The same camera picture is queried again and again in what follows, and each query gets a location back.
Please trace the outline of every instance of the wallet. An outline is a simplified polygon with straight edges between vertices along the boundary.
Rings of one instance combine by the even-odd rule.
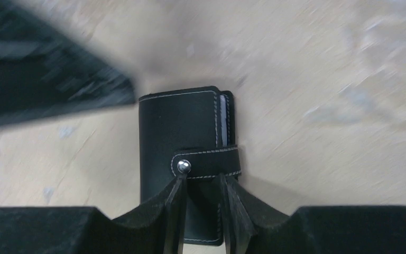
[[[191,164],[184,242],[223,243],[218,187],[220,173],[241,174],[236,146],[234,97],[217,87],[176,90],[139,99],[141,203]]]

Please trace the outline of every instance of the strap closure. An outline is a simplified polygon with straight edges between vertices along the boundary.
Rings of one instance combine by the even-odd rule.
[[[178,162],[187,160],[191,164],[188,179],[211,180],[223,173],[225,176],[241,174],[241,163],[237,146],[212,150],[184,150],[175,153],[170,162],[174,176],[180,175]]]

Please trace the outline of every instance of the silver snap button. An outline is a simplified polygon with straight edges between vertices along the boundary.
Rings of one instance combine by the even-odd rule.
[[[178,161],[178,171],[180,171],[183,174],[187,174],[190,172],[191,165],[190,162],[187,160],[180,160]]]

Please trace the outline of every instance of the beige surface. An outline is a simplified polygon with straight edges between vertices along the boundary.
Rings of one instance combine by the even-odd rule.
[[[275,208],[406,204],[406,1],[19,1],[139,95],[231,90],[241,182]],[[0,205],[138,202],[137,106],[0,130]]]

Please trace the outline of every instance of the black wallet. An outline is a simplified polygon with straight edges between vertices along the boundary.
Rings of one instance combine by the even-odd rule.
[[[189,161],[184,242],[222,244],[219,190],[212,180],[241,173],[233,94],[211,86],[150,94],[139,103],[141,203],[179,174],[180,160]]]

